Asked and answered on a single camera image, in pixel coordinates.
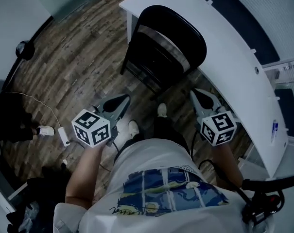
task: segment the wooden floor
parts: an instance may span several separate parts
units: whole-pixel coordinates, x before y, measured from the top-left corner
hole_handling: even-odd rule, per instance
[[[12,91],[32,95],[50,106],[69,139],[76,140],[70,122],[83,108],[89,109],[101,98],[119,93],[131,96],[131,106],[118,123],[117,146],[120,148],[129,138],[127,124],[131,119],[138,122],[147,137],[152,135],[157,102],[149,101],[152,93],[129,72],[119,74],[127,50],[126,16],[118,7],[121,1],[91,0],[62,22],[50,24],[37,38],[32,60],[22,62],[15,75]],[[195,131],[195,115],[189,101],[193,87],[210,90],[212,86],[195,71],[160,99],[167,104],[168,116],[189,147]],[[28,97],[24,104],[40,124],[58,129],[48,108]],[[237,158],[245,153],[250,139],[242,127],[230,144]],[[75,143],[65,148],[56,133],[29,142],[5,143],[3,156],[15,174],[26,181],[41,176],[42,166],[59,166],[64,159],[68,168],[74,170],[82,153],[83,148]],[[197,164],[210,158],[210,146],[200,136],[194,153]],[[113,146],[105,148],[102,165],[111,170],[115,155]],[[208,180],[213,179],[211,167],[206,166],[203,173]],[[108,178],[109,172],[100,168],[95,200],[104,194]]]

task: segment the graphic print on shirt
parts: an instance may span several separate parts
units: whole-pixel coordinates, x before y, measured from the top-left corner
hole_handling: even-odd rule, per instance
[[[112,214],[160,216],[206,206],[228,204],[214,186],[187,171],[170,167],[129,175]]]

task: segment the white desk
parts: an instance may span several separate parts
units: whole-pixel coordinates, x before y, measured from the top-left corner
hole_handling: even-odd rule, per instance
[[[273,176],[287,146],[284,119],[274,91],[260,63],[231,24],[205,0],[125,0],[128,38],[141,12],[163,5],[179,13],[202,34],[207,56],[199,69],[239,117]],[[273,121],[278,132],[271,142]]]

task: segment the white cable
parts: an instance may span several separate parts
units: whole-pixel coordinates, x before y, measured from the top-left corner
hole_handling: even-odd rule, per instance
[[[44,106],[48,107],[48,108],[52,111],[54,117],[56,118],[56,120],[57,120],[57,122],[58,122],[58,124],[59,124],[59,127],[61,128],[60,122],[58,121],[58,118],[57,118],[57,116],[55,115],[55,113],[54,113],[54,111],[52,110],[52,108],[49,107],[48,105],[46,105],[45,103],[41,102],[40,100],[36,99],[35,97],[30,96],[30,95],[27,95],[27,94],[25,94],[25,93],[21,93],[21,92],[6,92],[6,91],[2,91],[2,93],[16,93],[16,94],[22,94],[22,95],[24,95],[24,96],[27,96],[27,97],[33,98],[35,101],[38,101],[38,102],[42,103]]]

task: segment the foot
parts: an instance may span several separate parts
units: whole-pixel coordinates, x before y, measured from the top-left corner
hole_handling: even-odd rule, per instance
[[[39,135],[54,135],[55,131],[51,126],[39,126],[38,129],[40,130]]]
[[[157,116],[167,117],[167,108],[165,103],[161,103],[157,108]]]
[[[138,124],[134,120],[132,120],[128,123],[128,132],[130,133],[132,138],[135,135],[139,134]]]

